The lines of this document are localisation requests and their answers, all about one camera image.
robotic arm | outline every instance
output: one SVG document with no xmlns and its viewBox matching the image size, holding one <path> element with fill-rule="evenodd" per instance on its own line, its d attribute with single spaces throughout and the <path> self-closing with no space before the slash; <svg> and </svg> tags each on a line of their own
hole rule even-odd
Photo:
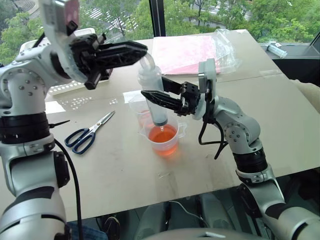
<svg viewBox="0 0 320 240">
<path fill-rule="evenodd" d="M 259 139 L 258 122 L 244 114 L 231 99 L 216 95 L 214 59 L 199 63 L 199 89 L 189 82 L 179 84 L 162 78 L 165 92 L 181 94 L 180 99 L 159 91 L 141 91 L 151 102 L 172 109 L 179 116 L 192 114 L 203 118 L 199 143 L 207 124 L 221 132 L 220 152 L 229 145 L 236 162 L 236 174 L 243 182 L 238 191 L 248 215 L 261 218 L 279 240 L 313 240 L 320 236 L 320 217 L 297 206 L 285 203 Z"/>
<path fill-rule="evenodd" d="M 72 79 L 95 89 L 109 69 L 134 64 L 147 53 L 132 41 L 104 44 L 104 34 L 76 36 L 77 0 L 41 0 L 39 7 L 50 44 L 23 50 L 0 67 L 0 155 L 6 185 L 16 197 L 0 219 L 1 240 L 70 239 L 59 194 L 70 177 L 64 154 L 52 151 L 48 89 Z"/>
</svg>

blue scissor handle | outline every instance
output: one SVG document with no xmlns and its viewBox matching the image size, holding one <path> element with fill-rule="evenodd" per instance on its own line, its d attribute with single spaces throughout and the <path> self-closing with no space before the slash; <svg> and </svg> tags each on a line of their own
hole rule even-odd
<svg viewBox="0 0 320 240">
<path fill-rule="evenodd" d="M 75 131 L 74 133 L 71 133 L 65 140 L 64 140 L 64 144 L 71 148 L 73 147 L 77 142 L 79 142 L 87 133 L 89 132 L 89 128 L 81 128 L 77 131 Z M 81 135 L 74 140 L 73 142 L 69 142 L 70 139 L 72 139 L 74 136 L 78 135 L 79 133 L 81 133 Z"/>
<path fill-rule="evenodd" d="M 81 151 L 78 151 L 78 148 L 90 138 L 91 140 L 89 141 L 88 145 L 85 146 L 84 149 L 82 149 Z M 75 154 L 83 154 L 94 143 L 95 138 L 96 138 L 96 133 L 90 132 L 87 136 L 85 136 L 75 144 L 75 146 L 72 148 L 72 152 L 74 152 Z"/>
</svg>

beige tabletop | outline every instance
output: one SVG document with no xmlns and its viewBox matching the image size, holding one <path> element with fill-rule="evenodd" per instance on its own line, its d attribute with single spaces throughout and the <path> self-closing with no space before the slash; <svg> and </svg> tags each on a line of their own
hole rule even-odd
<svg viewBox="0 0 320 240">
<path fill-rule="evenodd" d="M 239 41 L 242 36 L 248 37 L 246 33 L 239 34 Z M 151 47 L 152 40 L 140 42 Z M 257 50 L 256 55 L 264 62 L 259 65 L 249 58 L 245 60 L 246 56 L 243 56 L 243 68 L 248 68 L 248 72 L 243 71 L 238 79 L 236 73 L 224 76 L 228 81 L 218 81 L 217 94 L 236 101 L 247 115 L 260 123 L 260 139 L 266 159 L 277 177 L 318 167 L 320 115 L 283 74 L 272 71 L 261 74 L 263 69 L 271 69 L 274 64 L 263 51 Z M 253 64 L 256 64 L 255 70 L 249 71 Z M 52 105 L 47 111 L 57 111 L 47 114 L 49 122 L 70 120 L 51 130 L 62 143 L 75 130 L 90 127 L 106 113 L 116 111 L 110 121 L 98 130 L 95 142 L 85 154 L 77 155 L 68 149 L 79 179 L 82 218 L 229 188 L 240 183 L 230 149 L 226 147 L 214 160 L 218 146 L 199 145 L 202 121 L 195 121 L 191 116 L 176 117 L 188 125 L 186 136 L 179 140 L 177 152 L 169 158 L 161 158 L 153 152 L 147 139 L 139 134 L 137 119 L 127 103 L 128 93 L 140 89 L 138 69 L 138 63 L 117 68 L 110 81 L 99 84 L 96 90 L 82 88 L 48 98 Z M 219 131 L 208 125 L 204 140 L 219 138 Z M 3 175 L 1 170 L 0 212 L 14 200 Z M 67 220 L 75 220 L 73 180 L 60 192 Z"/>
</svg>

scissors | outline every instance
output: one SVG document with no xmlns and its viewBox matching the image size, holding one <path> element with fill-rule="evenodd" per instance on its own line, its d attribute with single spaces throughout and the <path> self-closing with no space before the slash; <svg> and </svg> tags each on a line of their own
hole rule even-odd
<svg viewBox="0 0 320 240">
<path fill-rule="evenodd" d="M 103 124 L 105 124 L 114 114 L 116 111 L 111 111 L 109 112 L 107 115 L 105 115 L 103 118 L 101 118 L 99 121 L 96 122 L 95 125 L 93 125 L 90 128 L 81 128 L 77 131 L 75 131 L 74 133 L 71 133 L 65 140 L 64 140 L 64 144 L 69 147 L 72 148 L 72 152 L 74 152 L 75 154 L 83 154 L 95 141 L 96 138 L 96 131 L 97 129 L 102 126 Z M 73 142 L 70 142 L 70 140 L 72 138 L 74 138 L 76 135 L 79 135 L 81 133 L 81 135 L 74 140 Z M 86 141 L 88 141 L 89 139 L 90 142 L 88 143 L 87 146 L 85 146 L 82 150 L 78 151 L 78 148 L 80 146 L 82 146 Z"/>
</svg>

measuring cup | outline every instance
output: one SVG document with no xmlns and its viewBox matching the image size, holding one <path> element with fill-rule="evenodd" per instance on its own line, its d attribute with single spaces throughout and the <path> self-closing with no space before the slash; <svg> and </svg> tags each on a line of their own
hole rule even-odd
<svg viewBox="0 0 320 240">
<path fill-rule="evenodd" d="M 139 129 L 143 128 L 146 120 L 151 118 L 146 98 L 138 94 L 129 100 L 129 106 L 138 120 Z"/>
<path fill-rule="evenodd" d="M 144 135 L 146 139 L 151 143 L 153 150 L 162 157 L 173 154 L 178 148 L 178 140 L 186 135 L 187 123 L 178 122 L 173 116 L 167 116 L 168 122 L 163 127 L 154 125 L 152 118 L 145 121 L 143 128 L 140 130 L 140 134 Z"/>
</svg>

